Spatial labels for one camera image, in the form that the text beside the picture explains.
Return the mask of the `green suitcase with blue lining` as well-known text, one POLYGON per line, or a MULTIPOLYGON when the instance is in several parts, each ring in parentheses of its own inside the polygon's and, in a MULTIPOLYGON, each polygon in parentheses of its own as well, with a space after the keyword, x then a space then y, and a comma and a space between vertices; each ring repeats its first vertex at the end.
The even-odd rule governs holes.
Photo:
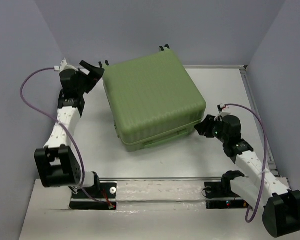
POLYGON ((202 121, 206 100, 168 44, 103 68, 115 131, 128 152, 187 136, 202 121))

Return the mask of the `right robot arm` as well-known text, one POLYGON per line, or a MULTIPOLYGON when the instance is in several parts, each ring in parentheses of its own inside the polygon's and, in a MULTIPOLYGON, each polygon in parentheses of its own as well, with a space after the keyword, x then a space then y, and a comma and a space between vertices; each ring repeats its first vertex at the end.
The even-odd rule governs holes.
POLYGON ((194 128, 201 136, 218 139, 238 168, 227 171, 217 182, 205 182, 203 191, 208 199, 239 197, 254 212, 262 210, 263 225, 274 238, 300 231, 300 191, 289 189, 266 168, 242 138, 238 117, 207 115, 194 128))

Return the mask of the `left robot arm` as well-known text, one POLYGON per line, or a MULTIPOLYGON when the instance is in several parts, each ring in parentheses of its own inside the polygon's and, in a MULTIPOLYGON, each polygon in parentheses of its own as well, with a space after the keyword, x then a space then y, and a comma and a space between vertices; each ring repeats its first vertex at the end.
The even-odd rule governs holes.
POLYGON ((42 185, 45 188, 69 187, 82 189, 94 198, 100 194, 101 183, 96 172, 84 169, 83 158, 74 142, 74 132, 85 108, 84 94, 88 94, 102 78, 105 70, 85 61, 82 70, 66 63, 60 66, 62 89, 58 97, 57 118, 52 133, 43 148, 34 152, 34 159, 42 185))

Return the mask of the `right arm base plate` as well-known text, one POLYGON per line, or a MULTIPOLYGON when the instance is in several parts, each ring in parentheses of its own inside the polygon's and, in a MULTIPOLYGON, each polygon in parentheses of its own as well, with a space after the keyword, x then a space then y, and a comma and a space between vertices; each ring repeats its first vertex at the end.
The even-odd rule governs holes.
POLYGON ((220 181, 206 181, 201 194, 207 210, 247 209, 249 204, 237 194, 224 189, 220 181))

